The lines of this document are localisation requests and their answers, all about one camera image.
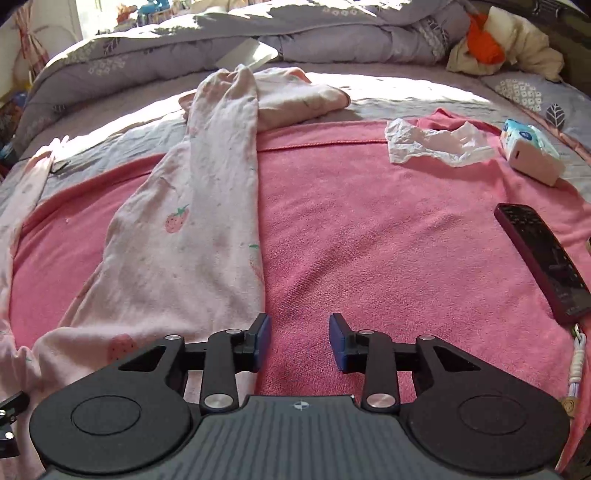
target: tissue pack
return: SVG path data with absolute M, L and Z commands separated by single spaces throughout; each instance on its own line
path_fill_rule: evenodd
M 550 187 L 564 172 L 560 154 L 533 125 L 507 120 L 501 134 L 501 145 L 512 168 Z

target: circular base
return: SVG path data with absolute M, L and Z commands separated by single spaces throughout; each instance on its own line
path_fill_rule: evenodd
M 104 380 L 95 375 L 49 396 L 33 412 L 31 440 L 46 466 L 116 475 L 158 461 L 183 441 L 189 407 L 164 382 L 137 372 Z
M 422 393 L 408 425 L 438 460 L 487 476 L 518 475 L 556 461 L 569 422 L 560 403 L 525 384 L 450 381 Z

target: blue gripper pad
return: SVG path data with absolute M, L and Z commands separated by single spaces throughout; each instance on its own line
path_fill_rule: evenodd
M 263 320 L 259 331 L 256 334 L 256 341 L 255 341 L 255 366 L 256 371 L 258 372 L 262 364 L 267 357 L 267 351 L 269 350 L 269 345 L 271 344 L 271 317 L 266 316 Z
M 334 315 L 329 318 L 329 339 L 333 354 L 335 355 L 336 366 L 343 372 L 345 371 L 345 364 L 347 356 L 345 353 L 345 333 L 341 331 L 339 324 Z

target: pink blanket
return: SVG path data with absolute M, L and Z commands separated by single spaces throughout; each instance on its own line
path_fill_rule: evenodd
M 464 121 L 438 111 L 418 125 L 455 129 Z M 499 146 L 496 128 L 474 123 Z M 392 165 L 384 126 L 304 125 L 259 136 L 259 221 L 274 331 L 257 391 L 359 394 L 361 376 L 338 373 L 328 343 L 329 314 L 342 312 L 353 328 L 381 330 L 399 342 L 432 333 L 565 395 L 572 339 L 493 209 L 499 202 L 536 208 L 590 283 L 584 242 L 591 205 L 566 182 L 545 187 L 500 156 L 462 168 L 428 157 Z M 118 186 L 109 186 L 113 177 L 103 185 L 94 179 L 76 195 L 60 193 L 32 216 L 15 261 L 18 345 L 31 346 L 58 324 L 100 261 L 109 216 L 156 160 L 134 163 L 142 165 L 138 174 L 120 177 Z M 584 379 L 563 460 L 589 425 L 589 385 Z M 405 401 L 414 396 L 408 375 L 401 376 L 401 394 Z

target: curtain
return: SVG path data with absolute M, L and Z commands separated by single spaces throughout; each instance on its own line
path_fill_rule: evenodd
M 21 37 L 22 58 L 29 64 L 31 74 L 35 78 L 49 61 L 49 55 L 35 35 L 36 31 L 31 29 L 32 9 L 33 0 L 29 0 L 15 12 L 14 21 Z

